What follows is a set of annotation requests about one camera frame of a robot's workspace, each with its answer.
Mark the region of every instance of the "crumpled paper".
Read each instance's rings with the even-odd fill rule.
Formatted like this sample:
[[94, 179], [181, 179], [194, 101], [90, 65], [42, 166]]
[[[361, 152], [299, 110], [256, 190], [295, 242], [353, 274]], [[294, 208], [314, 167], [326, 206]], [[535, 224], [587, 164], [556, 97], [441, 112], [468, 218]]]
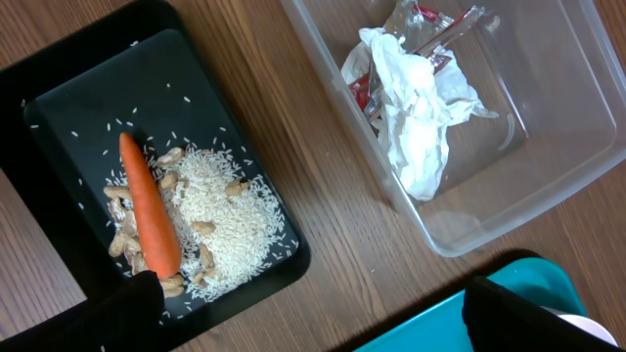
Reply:
[[381, 119], [372, 123], [380, 131], [379, 143], [407, 193], [430, 200], [448, 162], [448, 126], [468, 121], [472, 114], [493, 118], [498, 113], [480, 102], [452, 51], [441, 52], [452, 60], [434, 74], [430, 60], [406, 54], [382, 28], [363, 28], [359, 35], [362, 42], [341, 74], [349, 84], [368, 71], [370, 58], [374, 60], [383, 89]]

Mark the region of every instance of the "plastic bin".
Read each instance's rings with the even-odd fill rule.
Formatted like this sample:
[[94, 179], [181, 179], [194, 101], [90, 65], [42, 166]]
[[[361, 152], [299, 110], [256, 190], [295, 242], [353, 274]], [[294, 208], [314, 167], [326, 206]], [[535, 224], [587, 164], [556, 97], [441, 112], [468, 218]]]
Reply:
[[283, 5], [396, 210], [443, 256], [524, 224], [626, 155], [626, 79], [592, 0], [420, 0], [451, 17], [471, 5], [487, 9], [450, 48], [485, 106], [501, 116], [448, 129], [444, 180], [427, 202], [404, 192], [339, 73], [358, 29], [382, 26], [395, 0]]

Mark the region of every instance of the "tray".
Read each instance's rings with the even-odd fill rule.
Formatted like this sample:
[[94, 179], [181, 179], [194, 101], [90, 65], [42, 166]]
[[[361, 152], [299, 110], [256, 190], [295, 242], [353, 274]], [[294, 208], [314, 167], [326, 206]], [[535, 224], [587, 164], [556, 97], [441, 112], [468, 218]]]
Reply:
[[107, 248], [114, 235], [102, 189], [123, 171], [118, 136], [147, 157], [170, 148], [231, 150], [241, 177], [262, 177], [285, 218], [263, 271], [212, 303], [165, 300], [170, 349], [299, 279], [305, 238], [241, 134], [175, 10], [138, 1], [0, 72], [1, 166], [88, 298], [123, 284], [130, 268]]
[[[536, 305], [587, 316], [567, 274], [548, 260], [517, 260], [491, 275], [489, 280]], [[470, 338], [461, 316], [463, 302], [464, 291], [461, 291], [357, 351], [471, 352]]]

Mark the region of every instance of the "black tray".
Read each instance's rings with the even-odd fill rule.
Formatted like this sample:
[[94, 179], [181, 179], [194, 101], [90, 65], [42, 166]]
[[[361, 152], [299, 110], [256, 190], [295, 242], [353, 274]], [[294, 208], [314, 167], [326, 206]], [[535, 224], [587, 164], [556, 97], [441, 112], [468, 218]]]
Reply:
[[290, 285], [308, 268], [306, 240], [168, 4], [132, 3], [6, 68], [0, 72], [0, 92], [5, 131], [0, 143], [10, 151], [0, 156], [0, 166], [88, 299], [116, 290], [124, 283], [122, 273], [130, 270], [123, 257], [116, 264], [107, 254], [114, 229], [107, 226], [110, 216], [102, 193], [105, 178], [113, 179], [112, 170], [123, 171], [119, 132], [130, 132], [140, 146], [154, 148], [149, 153], [155, 158], [185, 146], [184, 138], [201, 149], [221, 150], [224, 143], [242, 175], [263, 176], [279, 199], [286, 219], [277, 235], [281, 244], [291, 245], [291, 256], [274, 244], [271, 252], [277, 255], [265, 260], [271, 267], [212, 303], [187, 295], [167, 299], [170, 318], [163, 316], [159, 335], [163, 348], [220, 324]]

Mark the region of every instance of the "brown tabletop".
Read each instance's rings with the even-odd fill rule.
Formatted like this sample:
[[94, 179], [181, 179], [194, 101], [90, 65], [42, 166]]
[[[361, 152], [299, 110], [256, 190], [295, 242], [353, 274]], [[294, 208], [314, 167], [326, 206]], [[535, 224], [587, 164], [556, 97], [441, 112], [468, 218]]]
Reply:
[[[105, 16], [127, 0], [0, 0], [0, 67]], [[280, 0], [174, 0], [236, 118], [312, 250], [307, 274], [180, 348], [349, 348], [530, 250], [558, 263], [589, 315], [626, 345], [626, 164], [463, 257], [439, 257], [383, 198], [343, 129]], [[598, 0], [626, 63], [626, 2]], [[84, 299], [0, 173], [0, 338]]]

